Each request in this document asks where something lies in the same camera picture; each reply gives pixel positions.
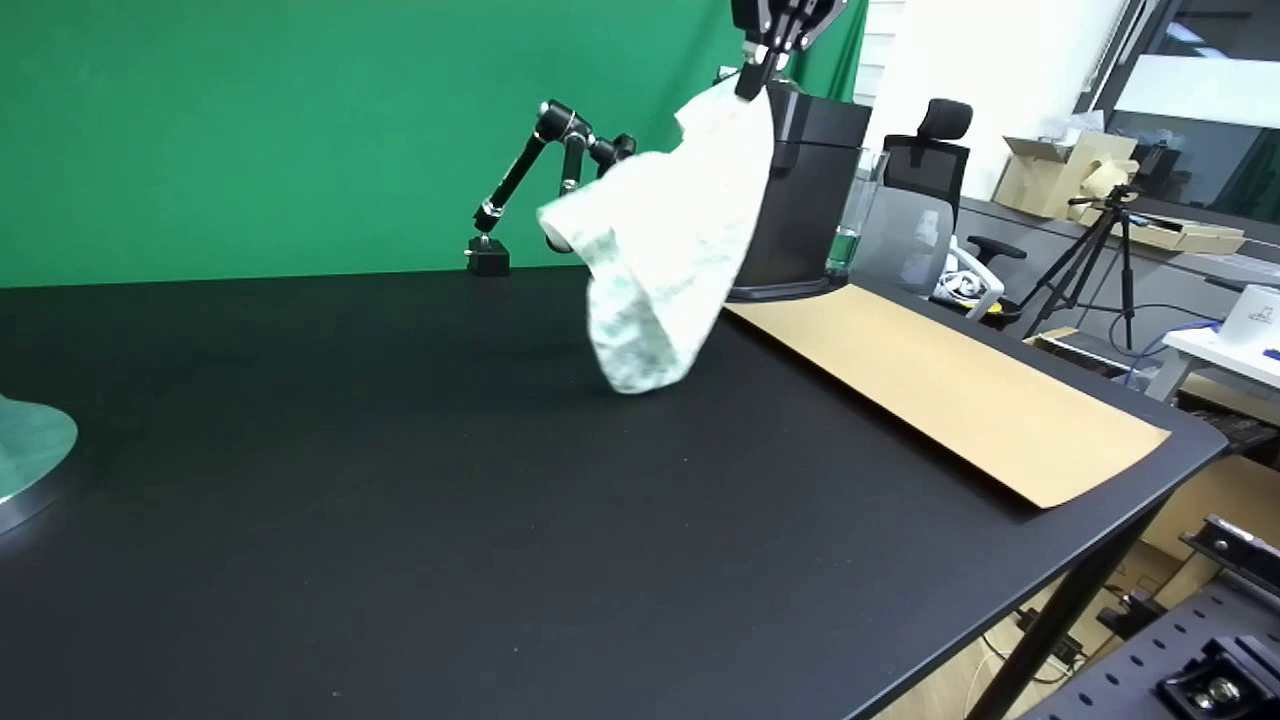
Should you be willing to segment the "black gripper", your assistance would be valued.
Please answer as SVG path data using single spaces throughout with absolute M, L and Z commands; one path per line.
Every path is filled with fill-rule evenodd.
M 835 22 L 847 0 L 729 0 L 734 22 L 748 46 L 798 52 L 810 46 L 828 22 Z M 737 95 L 758 99 L 767 84 L 771 54 L 744 54 L 737 71 Z

